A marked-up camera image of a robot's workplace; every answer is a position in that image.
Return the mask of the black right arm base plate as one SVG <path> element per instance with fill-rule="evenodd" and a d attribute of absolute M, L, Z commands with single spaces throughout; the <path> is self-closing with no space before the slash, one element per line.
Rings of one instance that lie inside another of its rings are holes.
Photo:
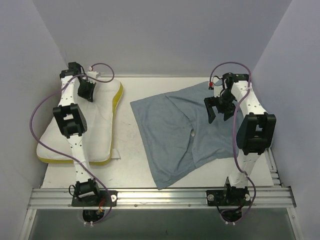
<path fill-rule="evenodd" d="M 246 188 L 231 190 L 207 190 L 206 200 L 208 206 L 243 207 L 249 206 L 251 196 Z"/>

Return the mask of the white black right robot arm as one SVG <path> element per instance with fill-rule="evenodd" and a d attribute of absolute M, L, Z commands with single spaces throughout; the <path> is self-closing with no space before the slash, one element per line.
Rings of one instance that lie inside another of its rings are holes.
<path fill-rule="evenodd" d="M 232 127 L 232 151 L 235 169 L 227 177 L 222 193 L 214 194 L 218 205 L 248 204 L 250 174 L 256 161 L 271 146 L 276 126 L 276 116 L 268 113 L 259 102 L 249 74 L 225 73 L 219 78 L 220 85 L 212 80 L 208 83 L 212 97 L 204 99 L 208 122 L 212 123 L 216 113 L 223 120 L 236 119 L 238 111 L 243 115 L 239 127 Z"/>

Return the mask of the blue-grey fabric pillowcase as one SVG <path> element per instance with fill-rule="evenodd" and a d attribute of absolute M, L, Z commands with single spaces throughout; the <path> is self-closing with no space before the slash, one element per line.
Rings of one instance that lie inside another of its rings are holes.
<path fill-rule="evenodd" d="M 204 99 L 212 94 L 202 82 L 130 103 L 159 190 L 204 164 L 233 157 L 233 126 L 241 125 L 242 112 L 236 122 L 218 113 L 209 123 Z"/>

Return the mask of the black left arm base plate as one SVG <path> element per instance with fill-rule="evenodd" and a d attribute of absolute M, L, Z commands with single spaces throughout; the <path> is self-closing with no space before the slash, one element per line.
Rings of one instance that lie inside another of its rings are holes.
<path fill-rule="evenodd" d="M 91 195 L 83 198 L 74 197 L 71 202 L 72 207 L 115 207 L 117 205 L 118 191 L 101 190 L 99 196 Z"/>

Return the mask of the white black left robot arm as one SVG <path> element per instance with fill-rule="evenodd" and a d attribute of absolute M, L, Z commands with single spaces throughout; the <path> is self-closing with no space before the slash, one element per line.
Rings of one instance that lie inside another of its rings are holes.
<path fill-rule="evenodd" d="M 68 69 L 60 75 L 62 83 L 61 100 L 52 112 L 60 133 L 66 138 L 71 149 L 71 159 L 75 168 L 73 199 L 79 203 L 95 206 L 101 201 L 101 193 L 96 179 L 88 173 L 88 156 L 84 149 L 84 133 L 88 125 L 80 106 L 76 103 L 75 85 L 79 83 L 77 96 L 93 102 L 96 84 L 89 82 L 84 68 L 77 62 L 68 63 Z"/>

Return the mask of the white pillow with yellow edge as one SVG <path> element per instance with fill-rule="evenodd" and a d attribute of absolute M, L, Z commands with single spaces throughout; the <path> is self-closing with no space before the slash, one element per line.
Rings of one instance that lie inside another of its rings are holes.
<path fill-rule="evenodd" d="M 104 165 L 114 157 L 113 122 L 116 107 L 124 88 L 117 79 L 109 83 L 97 82 L 93 93 L 94 101 L 89 102 L 77 96 L 79 85 L 79 83 L 75 85 L 74 95 L 76 96 L 75 102 L 80 106 L 87 123 L 87 131 L 83 137 L 84 150 L 88 155 L 90 164 Z M 55 117 L 52 118 L 40 140 L 56 151 L 72 155 L 67 139 L 61 134 Z M 36 148 L 36 154 L 45 163 L 73 163 L 72 159 L 55 153 L 39 143 Z"/>

